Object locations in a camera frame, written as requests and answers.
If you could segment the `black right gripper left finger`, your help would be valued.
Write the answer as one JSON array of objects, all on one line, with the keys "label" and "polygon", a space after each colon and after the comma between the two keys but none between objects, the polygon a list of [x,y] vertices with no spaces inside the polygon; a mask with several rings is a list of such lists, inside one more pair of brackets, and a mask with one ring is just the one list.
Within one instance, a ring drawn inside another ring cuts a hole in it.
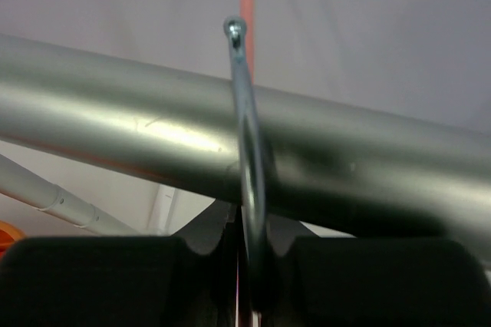
[{"label": "black right gripper left finger", "polygon": [[35,237],[1,261],[3,326],[232,326],[236,207],[172,236]]}]

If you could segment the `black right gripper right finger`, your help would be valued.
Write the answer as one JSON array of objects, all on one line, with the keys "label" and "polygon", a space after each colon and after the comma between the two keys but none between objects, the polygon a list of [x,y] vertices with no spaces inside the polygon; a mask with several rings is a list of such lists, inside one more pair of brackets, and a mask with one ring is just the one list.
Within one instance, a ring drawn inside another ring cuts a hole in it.
[{"label": "black right gripper right finger", "polygon": [[274,216],[277,301],[264,326],[488,326],[482,266],[444,238],[317,236]]}]

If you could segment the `white and metal clothes rack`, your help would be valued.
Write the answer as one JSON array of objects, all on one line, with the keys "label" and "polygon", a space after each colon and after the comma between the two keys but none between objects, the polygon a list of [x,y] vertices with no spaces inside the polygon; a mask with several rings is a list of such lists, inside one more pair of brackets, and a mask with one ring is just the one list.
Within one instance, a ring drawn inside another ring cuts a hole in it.
[{"label": "white and metal clothes rack", "polygon": [[[355,236],[448,236],[490,263],[490,139],[255,89],[273,213]],[[1,138],[240,201],[232,84],[1,37]]]}]

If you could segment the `orange plastic basket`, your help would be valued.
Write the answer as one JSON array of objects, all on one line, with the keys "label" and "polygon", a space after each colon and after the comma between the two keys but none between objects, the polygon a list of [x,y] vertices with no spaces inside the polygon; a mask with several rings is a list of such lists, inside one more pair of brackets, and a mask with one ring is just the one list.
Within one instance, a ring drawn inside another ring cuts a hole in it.
[{"label": "orange plastic basket", "polygon": [[16,242],[24,239],[25,233],[18,227],[10,223],[0,222],[0,257],[3,257],[6,251]]}]

